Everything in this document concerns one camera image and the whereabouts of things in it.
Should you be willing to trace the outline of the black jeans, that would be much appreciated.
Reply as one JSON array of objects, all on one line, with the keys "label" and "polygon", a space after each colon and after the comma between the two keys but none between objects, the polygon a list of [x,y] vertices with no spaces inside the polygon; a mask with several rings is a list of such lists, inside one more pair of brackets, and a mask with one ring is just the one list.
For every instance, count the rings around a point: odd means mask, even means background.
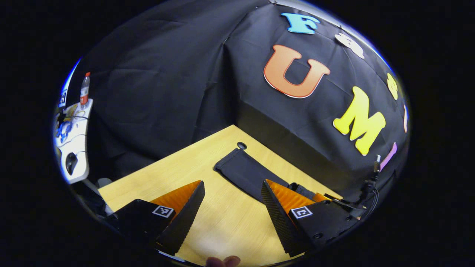
[{"label": "black jeans", "polygon": [[269,185],[283,187],[283,189],[275,189],[275,196],[282,206],[291,208],[292,205],[301,207],[317,202],[332,202],[332,199],[309,191],[300,184],[295,182],[289,184],[242,149],[234,149],[218,161],[213,169],[234,186],[260,202],[263,202],[261,190],[263,182],[266,180],[270,181]]}]

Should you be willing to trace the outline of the white side desk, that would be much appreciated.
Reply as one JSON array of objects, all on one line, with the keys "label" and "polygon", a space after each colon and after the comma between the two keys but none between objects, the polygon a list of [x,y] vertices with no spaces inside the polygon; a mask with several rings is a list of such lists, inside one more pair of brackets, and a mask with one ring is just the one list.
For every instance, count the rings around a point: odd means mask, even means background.
[{"label": "white side desk", "polygon": [[[53,142],[61,172],[68,184],[75,184],[88,177],[88,125],[94,100],[89,99],[88,106],[81,109],[80,102],[59,111],[54,117]],[[78,162],[73,174],[66,171],[66,156],[73,152]]]}]

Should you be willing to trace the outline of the black backdrop cloth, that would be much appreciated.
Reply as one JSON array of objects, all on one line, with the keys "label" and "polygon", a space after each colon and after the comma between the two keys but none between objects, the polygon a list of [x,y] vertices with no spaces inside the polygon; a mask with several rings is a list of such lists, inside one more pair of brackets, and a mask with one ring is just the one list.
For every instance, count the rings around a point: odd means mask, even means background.
[{"label": "black backdrop cloth", "polygon": [[366,38],[300,0],[168,0],[81,59],[91,73],[90,176],[116,181],[231,125],[348,201],[381,157],[402,174],[405,91]]}]

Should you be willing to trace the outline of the black computer mouse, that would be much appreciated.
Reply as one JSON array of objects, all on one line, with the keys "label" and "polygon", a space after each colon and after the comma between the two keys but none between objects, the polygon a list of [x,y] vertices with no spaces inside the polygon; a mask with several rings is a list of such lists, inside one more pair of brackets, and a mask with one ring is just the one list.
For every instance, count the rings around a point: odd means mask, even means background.
[{"label": "black computer mouse", "polygon": [[73,174],[74,168],[78,164],[78,158],[77,155],[73,152],[70,152],[65,159],[65,167],[66,171],[69,175]]}]

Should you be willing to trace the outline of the clear plastic bottle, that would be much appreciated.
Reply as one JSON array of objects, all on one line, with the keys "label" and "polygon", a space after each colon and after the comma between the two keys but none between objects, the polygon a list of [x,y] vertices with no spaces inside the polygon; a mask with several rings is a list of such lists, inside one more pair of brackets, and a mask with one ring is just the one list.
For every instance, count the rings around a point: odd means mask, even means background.
[{"label": "clear plastic bottle", "polygon": [[81,109],[85,109],[89,102],[89,86],[90,86],[90,72],[85,73],[85,77],[81,84],[80,89],[80,106]]}]

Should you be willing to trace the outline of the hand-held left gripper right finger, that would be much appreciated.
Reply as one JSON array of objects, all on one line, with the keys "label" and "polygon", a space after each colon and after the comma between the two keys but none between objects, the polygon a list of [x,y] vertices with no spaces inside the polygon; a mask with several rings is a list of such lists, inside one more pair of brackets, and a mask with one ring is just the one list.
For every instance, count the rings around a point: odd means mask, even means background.
[{"label": "hand-held left gripper right finger", "polygon": [[280,185],[263,182],[262,196],[275,231],[285,253],[294,257],[302,253],[322,250],[340,239],[358,220],[344,209],[327,201],[291,208],[282,206],[275,196]]}]

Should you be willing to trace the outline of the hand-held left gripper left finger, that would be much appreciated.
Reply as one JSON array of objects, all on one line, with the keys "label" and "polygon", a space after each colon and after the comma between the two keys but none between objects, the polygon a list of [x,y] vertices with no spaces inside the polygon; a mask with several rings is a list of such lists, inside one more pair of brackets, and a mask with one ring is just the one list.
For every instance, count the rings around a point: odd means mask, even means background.
[{"label": "hand-held left gripper left finger", "polygon": [[173,256],[187,237],[204,196],[204,181],[194,181],[152,201],[135,199],[106,217],[106,222],[132,243]]}]

